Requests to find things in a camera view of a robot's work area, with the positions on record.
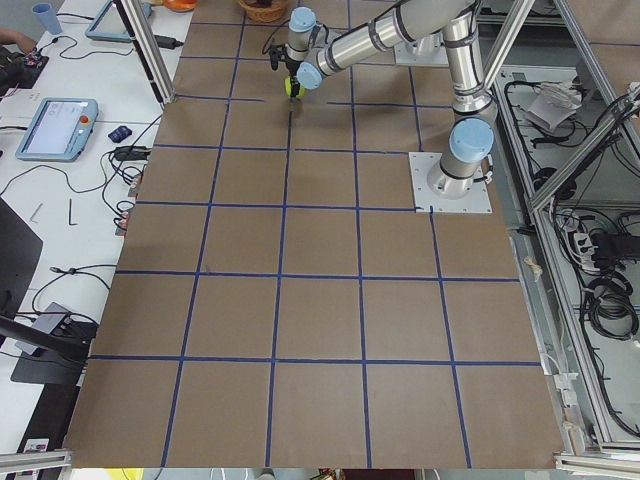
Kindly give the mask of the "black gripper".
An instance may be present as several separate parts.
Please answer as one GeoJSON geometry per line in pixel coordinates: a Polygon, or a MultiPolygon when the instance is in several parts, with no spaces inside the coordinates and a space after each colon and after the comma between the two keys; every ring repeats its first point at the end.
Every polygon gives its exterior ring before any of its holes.
{"type": "Polygon", "coordinates": [[[293,60],[290,58],[287,58],[285,60],[285,66],[289,72],[289,77],[291,79],[289,81],[289,97],[291,99],[297,99],[302,96],[302,86],[297,81],[297,72],[300,65],[301,62],[297,60],[293,60]]]}

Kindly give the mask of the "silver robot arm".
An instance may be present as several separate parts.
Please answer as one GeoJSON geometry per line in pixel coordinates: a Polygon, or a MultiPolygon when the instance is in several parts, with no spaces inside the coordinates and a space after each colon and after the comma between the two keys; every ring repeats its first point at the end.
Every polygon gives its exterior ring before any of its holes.
{"type": "Polygon", "coordinates": [[[495,105],[483,72],[475,1],[398,1],[375,18],[339,34],[308,7],[298,7],[288,22],[285,44],[270,49],[271,67],[286,65],[291,88],[307,91],[322,81],[379,53],[408,49],[441,36],[452,81],[456,120],[448,146],[427,175],[438,196],[466,196],[477,169],[494,143],[495,105]]]}

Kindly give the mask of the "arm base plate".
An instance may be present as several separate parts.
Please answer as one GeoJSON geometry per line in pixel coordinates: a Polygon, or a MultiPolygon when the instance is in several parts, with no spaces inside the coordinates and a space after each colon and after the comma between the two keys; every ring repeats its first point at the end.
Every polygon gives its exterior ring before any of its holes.
{"type": "Polygon", "coordinates": [[[447,67],[448,60],[442,37],[433,34],[413,43],[400,43],[394,47],[397,65],[447,67]]]}
{"type": "Polygon", "coordinates": [[[417,213],[491,214],[493,212],[482,163],[471,177],[455,179],[441,169],[440,152],[410,152],[409,169],[417,213]]]}

